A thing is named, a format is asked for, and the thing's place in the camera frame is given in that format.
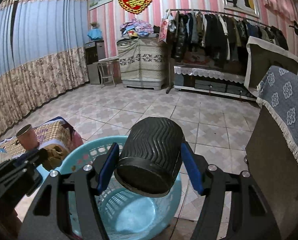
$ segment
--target pink striped wall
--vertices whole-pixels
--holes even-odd
[[[298,38],[294,34],[293,29],[289,27],[291,22],[265,8],[263,0],[257,0],[257,4],[260,11],[259,21],[281,29],[287,39],[290,52],[298,55]],[[224,4],[223,0],[153,0],[142,13],[134,15],[123,10],[118,0],[114,0],[113,2],[89,11],[88,21],[99,23],[105,41],[106,56],[113,57],[117,55],[116,41],[121,37],[119,30],[121,23],[135,17],[145,20],[152,25],[160,26],[161,18],[168,8],[195,8],[224,11]]]

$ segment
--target clothes rail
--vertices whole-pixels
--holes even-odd
[[[240,15],[235,15],[235,14],[232,14],[232,13],[217,12],[217,11],[210,11],[210,10],[201,10],[201,9],[170,9],[170,11],[194,11],[194,12],[209,12],[209,13],[217,13],[217,14],[230,15],[230,16],[233,16],[233,17],[238,17],[238,18],[246,19],[248,21],[252,21],[252,22],[255,22],[255,23],[258,23],[258,24],[261,24],[263,26],[266,26],[266,27],[270,28],[270,26],[267,25],[267,24],[258,22],[256,20],[253,20],[253,19],[250,19],[250,18],[247,18],[247,17],[240,16]]]

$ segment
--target tiled floor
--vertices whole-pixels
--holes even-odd
[[[247,102],[172,90],[140,90],[85,85],[45,104],[11,128],[3,136],[13,136],[22,126],[40,125],[62,116],[90,141],[108,135],[129,134],[129,129],[148,116],[161,116],[181,126],[192,150],[223,171],[239,174],[246,170],[245,147],[254,129],[260,109]],[[158,239],[190,239],[204,197],[194,191],[186,169],[181,167],[182,197],[176,217]],[[228,226],[231,195],[226,194],[218,238]]]

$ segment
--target blue curtain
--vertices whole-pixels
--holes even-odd
[[[6,0],[0,6],[0,76],[14,68],[10,44],[12,8],[12,0]]]
[[[89,41],[86,0],[20,2],[15,16],[13,55],[15,67],[83,47]]]

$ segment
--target black trash can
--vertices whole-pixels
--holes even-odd
[[[182,159],[182,129],[163,117],[147,117],[136,123],[121,152],[116,179],[128,190],[163,197],[172,188]]]

